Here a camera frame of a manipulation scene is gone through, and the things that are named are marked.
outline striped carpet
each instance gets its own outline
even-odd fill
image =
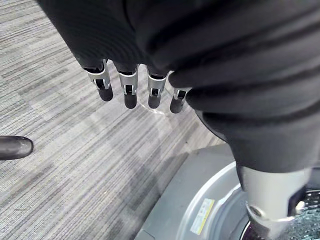
[[[102,102],[32,0],[1,0],[0,24],[0,135],[35,144],[0,162],[0,239],[133,239],[188,153],[221,141],[190,107],[169,112],[168,84],[147,107],[144,66],[135,109],[111,61],[114,99]]]

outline silver metal joint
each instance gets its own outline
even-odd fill
[[[186,100],[187,92],[191,90],[191,87],[175,88],[173,98],[175,100],[181,99],[183,102]]]
[[[121,87],[123,90],[123,93],[127,95],[127,89],[131,89],[132,95],[137,94],[137,88],[138,88],[138,68],[136,72],[132,75],[125,75],[121,72],[119,72],[119,78],[120,78],[120,83]]]
[[[247,193],[246,208],[254,230],[265,239],[276,239],[293,220],[289,216],[290,198],[307,184],[311,168],[272,173],[242,167],[242,188]],[[304,202],[295,206],[301,213]]]
[[[90,81],[95,85],[95,87],[100,90],[101,87],[104,89],[109,89],[110,88],[110,76],[109,76],[109,71],[107,67],[107,61],[104,59],[103,60],[103,69],[99,73],[92,73],[86,70],[88,73],[88,76],[90,78]],[[102,80],[103,86],[100,86],[97,84],[97,80]]]
[[[163,93],[165,89],[167,76],[161,79],[154,78],[148,74],[148,92],[149,96],[155,96],[160,98],[161,94]]]

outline warning sticker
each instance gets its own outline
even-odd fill
[[[201,234],[201,231],[204,228],[204,225],[206,223],[206,220],[209,216],[209,213],[210,213],[214,203],[215,203],[214,199],[205,198],[203,200],[203,203],[199,209],[199,212],[196,215],[195,220],[194,220],[192,227],[190,229],[191,232],[193,232],[197,235]]]

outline robotic hand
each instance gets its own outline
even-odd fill
[[[225,136],[252,227],[266,239],[281,234],[303,208],[320,154],[318,0],[38,2],[103,100],[113,95],[106,60],[130,109],[137,64],[148,66],[153,108],[174,71],[171,110],[186,97]]]

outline black rubber fingertip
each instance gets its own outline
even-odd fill
[[[156,109],[157,107],[159,107],[160,101],[161,101],[161,97],[149,96],[148,105],[150,108]]]
[[[183,106],[184,106],[184,103],[182,99],[175,99],[174,97],[172,97],[171,104],[170,104],[170,111],[173,114],[180,113]]]
[[[98,92],[99,92],[100,98],[105,102],[109,102],[114,97],[114,92],[112,91],[111,85],[108,89],[104,89],[104,88],[99,89]]]
[[[34,143],[24,136],[0,136],[0,161],[21,159],[30,155]]]
[[[125,94],[124,104],[128,109],[134,109],[137,105],[137,95]]]

